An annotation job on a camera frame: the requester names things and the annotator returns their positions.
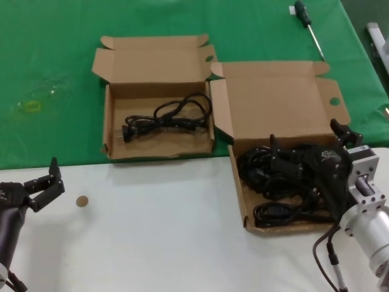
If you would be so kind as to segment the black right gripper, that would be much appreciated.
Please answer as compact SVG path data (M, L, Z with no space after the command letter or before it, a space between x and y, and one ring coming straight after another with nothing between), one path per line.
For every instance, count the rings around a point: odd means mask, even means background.
M351 161L344 147L361 146L362 135L336 119L331 119L330 127L337 136L337 141L329 145L305 145L303 165L312 175L314 185L323 197L329 213L335 221L339 221L353 201L348 185ZM302 180L301 157L294 150L283 151L274 134L270 135L270 153L272 170Z

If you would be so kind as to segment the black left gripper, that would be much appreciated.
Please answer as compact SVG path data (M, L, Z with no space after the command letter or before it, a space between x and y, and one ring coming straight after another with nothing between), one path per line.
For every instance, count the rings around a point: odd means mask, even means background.
M11 265L28 207L34 212L65 192L61 171L53 157L49 174L21 184L1 183L1 264Z

